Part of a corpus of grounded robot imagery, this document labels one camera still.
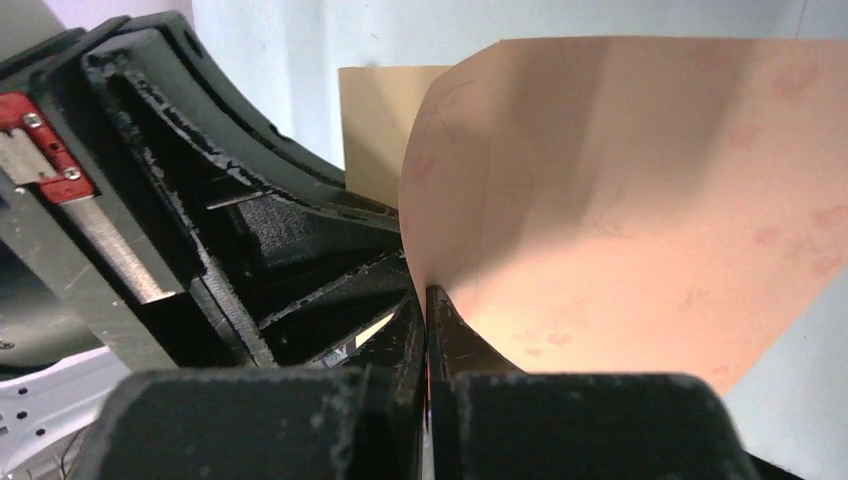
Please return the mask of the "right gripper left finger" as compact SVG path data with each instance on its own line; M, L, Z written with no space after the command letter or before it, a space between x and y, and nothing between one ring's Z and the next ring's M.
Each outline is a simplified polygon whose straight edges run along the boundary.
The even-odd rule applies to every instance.
M75 479L418 479L424 322L409 291L331 368L180 369L123 380Z

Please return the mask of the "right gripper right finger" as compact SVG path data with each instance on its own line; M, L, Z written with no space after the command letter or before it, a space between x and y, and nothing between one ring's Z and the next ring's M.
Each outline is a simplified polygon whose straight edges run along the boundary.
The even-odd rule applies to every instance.
M679 373L529 374L426 291L439 479L755 479L717 394Z

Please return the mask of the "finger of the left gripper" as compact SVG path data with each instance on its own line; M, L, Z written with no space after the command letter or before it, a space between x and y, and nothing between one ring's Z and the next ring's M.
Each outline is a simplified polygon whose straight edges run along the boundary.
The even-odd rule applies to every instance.
M398 219L276 195L192 206L192 298L241 365L315 362L410 289Z

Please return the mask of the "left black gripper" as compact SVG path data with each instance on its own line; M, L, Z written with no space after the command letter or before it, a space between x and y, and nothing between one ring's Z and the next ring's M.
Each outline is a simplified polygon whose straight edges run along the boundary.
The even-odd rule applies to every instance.
M106 346L132 370L256 367L205 280L157 248L159 197L93 95L120 78L212 167L319 216L396 232L395 209L345 188L339 168L283 135L176 11L51 35L1 62L1 127L48 165L1 179L1 367L29 371Z

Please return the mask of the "tan paper envelope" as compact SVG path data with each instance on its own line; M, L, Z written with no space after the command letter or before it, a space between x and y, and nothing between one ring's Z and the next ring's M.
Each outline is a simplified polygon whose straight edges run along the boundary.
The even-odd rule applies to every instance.
M399 187L415 288L534 372L725 393L847 263L847 45L498 42L438 76Z

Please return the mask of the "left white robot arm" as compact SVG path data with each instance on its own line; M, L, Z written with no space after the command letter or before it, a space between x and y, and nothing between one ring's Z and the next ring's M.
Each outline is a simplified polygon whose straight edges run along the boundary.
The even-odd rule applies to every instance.
M281 134L181 13L2 62L3 475L66 475L132 371L327 366L409 286L396 211Z

